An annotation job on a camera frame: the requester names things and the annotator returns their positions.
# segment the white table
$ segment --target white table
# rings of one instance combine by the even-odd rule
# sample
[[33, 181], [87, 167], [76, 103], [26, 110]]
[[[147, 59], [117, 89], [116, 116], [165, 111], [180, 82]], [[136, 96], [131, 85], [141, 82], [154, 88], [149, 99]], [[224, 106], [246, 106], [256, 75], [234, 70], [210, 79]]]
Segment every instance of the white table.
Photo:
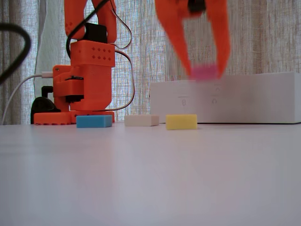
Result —
[[301, 225], [301, 125], [199, 128], [0, 127], [0, 225]]

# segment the yellow block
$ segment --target yellow block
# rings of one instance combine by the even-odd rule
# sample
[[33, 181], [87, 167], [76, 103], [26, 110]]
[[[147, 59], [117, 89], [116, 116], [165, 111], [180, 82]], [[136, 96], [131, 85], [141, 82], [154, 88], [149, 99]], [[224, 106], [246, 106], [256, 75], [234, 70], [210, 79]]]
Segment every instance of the yellow block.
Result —
[[166, 129], [198, 129], [196, 114], [168, 114], [166, 115]]

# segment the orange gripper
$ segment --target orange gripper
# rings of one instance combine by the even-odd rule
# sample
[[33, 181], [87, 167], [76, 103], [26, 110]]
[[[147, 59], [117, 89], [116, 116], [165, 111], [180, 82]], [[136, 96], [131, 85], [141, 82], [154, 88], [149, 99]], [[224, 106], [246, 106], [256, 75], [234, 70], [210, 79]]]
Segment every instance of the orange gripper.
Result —
[[[188, 8], [188, 2], [189, 0], [155, 0], [158, 19], [187, 74], [190, 76], [191, 65], [182, 21], [186, 18], [200, 16], [201, 13], [191, 13]], [[220, 78], [230, 56], [227, 0], [205, 0], [205, 5], [207, 18], [211, 22], [217, 47], [218, 77]]]

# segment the wire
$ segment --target wire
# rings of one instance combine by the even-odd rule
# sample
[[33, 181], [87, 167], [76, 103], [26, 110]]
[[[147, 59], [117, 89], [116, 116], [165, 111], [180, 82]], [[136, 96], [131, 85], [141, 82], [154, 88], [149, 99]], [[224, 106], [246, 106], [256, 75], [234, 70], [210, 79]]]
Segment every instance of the wire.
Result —
[[131, 29], [126, 25], [126, 23], [124, 23], [120, 18], [119, 16], [116, 14], [114, 8], [112, 8], [112, 13], [114, 14], [114, 16], [122, 23], [123, 26], [125, 26], [125, 28], [128, 30], [130, 36], [131, 36], [131, 40], [130, 42], [125, 46], [125, 47], [119, 47], [118, 45], [114, 44], [114, 43], [110, 43], [111, 45], [113, 46], [116, 46], [117, 48], [119, 49], [127, 49], [131, 44], [132, 44], [132, 40], [133, 40], [133, 34], [132, 34], [132, 31]]
[[100, 2], [96, 8], [94, 9], [94, 11], [92, 13], [90, 13], [86, 19], [84, 19], [82, 22], [80, 22], [74, 29], [73, 31], [68, 35], [67, 38], [67, 42], [66, 42], [66, 51], [67, 54], [69, 56], [69, 58], [71, 57], [70, 55], [70, 42], [72, 37], [76, 34], [76, 32], [78, 32], [80, 30], [80, 28], [82, 28], [109, 0], [103, 0], [102, 2]]
[[97, 112], [118, 111], [118, 110], [124, 109], [124, 108], [128, 107], [128, 106], [132, 103], [132, 101], [133, 101], [133, 99], [134, 99], [134, 97], [135, 97], [134, 71], [133, 71], [133, 64], [132, 64], [131, 58], [130, 58], [127, 54], [125, 54], [124, 52], [121, 52], [121, 51], [119, 51], [119, 50], [116, 50], [115, 52], [116, 52], [116, 53], [119, 53], [119, 54], [121, 54], [121, 55], [123, 55], [123, 56], [125, 56], [125, 57], [129, 60], [129, 62], [130, 62], [130, 64], [131, 64], [132, 96], [131, 96], [131, 99], [129, 100], [129, 102], [128, 102], [126, 105], [122, 106], [122, 107], [113, 108], [113, 109], [104, 109], [104, 110], [99, 110], [99, 111], [97, 111]]
[[11, 76], [15, 70], [22, 64], [22, 62], [27, 57], [30, 48], [31, 48], [31, 39], [29, 34], [20, 26], [16, 24], [7, 24], [7, 23], [0, 23], [0, 31], [8, 31], [8, 32], [15, 32], [21, 35], [24, 38], [25, 45], [22, 52], [19, 56], [13, 61], [13, 63], [6, 69], [0, 76], [0, 85], [4, 83], [4, 81]]
[[12, 94], [10, 95], [9, 99], [8, 99], [8, 103], [6, 104], [5, 106], [5, 110], [4, 110], [4, 113], [3, 113], [3, 116], [2, 116], [2, 122], [1, 122], [1, 125], [4, 124], [4, 121], [5, 121], [5, 117], [6, 117], [6, 114], [7, 114], [7, 111], [8, 111], [8, 107], [9, 107], [9, 104], [11, 102], [11, 100], [13, 99], [14, 95], [16, 94], [16, 92], [18, 91], [18, 89], [22, 86], [22, 84], [24, 82], [26, 82], [27, 80], [29, 79], [32, 79], [32, 78], [36, 78], [36, 77], [42, 77], [41, 74], [35, 74], [35, 75], [32, 75], [32, 76], [29, 76], [27, 78], [25, 78], [23, 81], [21, 81], [17, 87], [14, 89], [14, 91], [12, 92]]

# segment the white cable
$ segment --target white cable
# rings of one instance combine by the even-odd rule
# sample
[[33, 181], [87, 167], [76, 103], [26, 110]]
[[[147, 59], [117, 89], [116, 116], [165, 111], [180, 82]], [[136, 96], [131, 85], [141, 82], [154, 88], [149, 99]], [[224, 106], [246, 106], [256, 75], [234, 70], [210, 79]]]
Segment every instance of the white cable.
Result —
[[42, 74], [35, 74], [35, 75], [32, 75], [32, 76], [29, 76], [29, 77], [23, 79], [23, 81], [21, 81], [21, 82], [17, 85], [17, 87], [14, 89], [14, 91], [13, 91], [12, 94], [10, 95], [10, 97], [9, 97], [9, 99], [8, 99], [8, 103], [7, 103], [6, 106], [5, 106], [5, 110], [4, 110], [3, 116], [2, 116], [1, 125], [4, 124], [5, 117], [6, 117], [6, 114], [7, 114], [7, 111], [8, 111], [8, 107], [9, 107], [9, 104], [10, 104], [11, 100], [13, 99], [14, 95], [16, 94], [16, 92], [19, 90], [19, 88], [23, 85], [24, 82], [26, 82], [26, 81], [29, 80], [29, 79], [36, 78], [36, 77], [52, 78], [52, 72], [42, 72]]

